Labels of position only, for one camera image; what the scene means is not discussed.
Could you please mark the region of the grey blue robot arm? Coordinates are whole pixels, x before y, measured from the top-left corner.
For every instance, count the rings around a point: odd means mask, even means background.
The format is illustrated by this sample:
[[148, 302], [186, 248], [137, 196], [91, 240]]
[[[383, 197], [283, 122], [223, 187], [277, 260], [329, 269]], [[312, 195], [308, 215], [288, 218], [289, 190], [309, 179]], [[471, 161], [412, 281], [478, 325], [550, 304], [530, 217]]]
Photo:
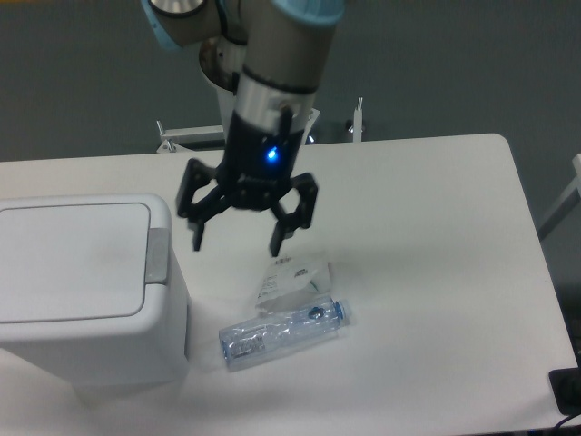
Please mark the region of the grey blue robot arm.
[[268, 210], [277, 256], [284, 240], [312, 222], [318, 186], [293, 167], [344, 3], [145, 1], [142, 8], [164, 47], [216, 40], [218, 75], [235, 98], [220, 164], [191, 159], [176, 197], [193, 245], [219, 213]]

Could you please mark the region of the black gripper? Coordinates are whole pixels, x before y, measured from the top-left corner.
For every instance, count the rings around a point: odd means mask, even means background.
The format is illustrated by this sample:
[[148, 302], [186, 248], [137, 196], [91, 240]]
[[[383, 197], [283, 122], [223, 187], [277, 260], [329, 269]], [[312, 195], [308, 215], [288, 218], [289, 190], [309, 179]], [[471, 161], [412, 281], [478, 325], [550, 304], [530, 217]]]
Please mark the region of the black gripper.
[[[269, 250], [280, 253], [284, 240], [294, 232], [311, 226], [319, 186], [311, 173], [291, 177], [303, 131], [291, 131], [293, 111], [283, 108], [272, 133], [263, 131], [233, 114], [226, 147], [218, 170], [192, 158], [185, 167], [175, 204], [180, 218], [193, 231], [192, 248], [200, 251], [205, 224], [227, 209], [263, 211], [270, 208], [276, 218]], [[217, 184], [200, 201], [197, 191], [212, 181]], [[287, 213], [281, 198], [291, 191], [298, 194], [295, 210]]]

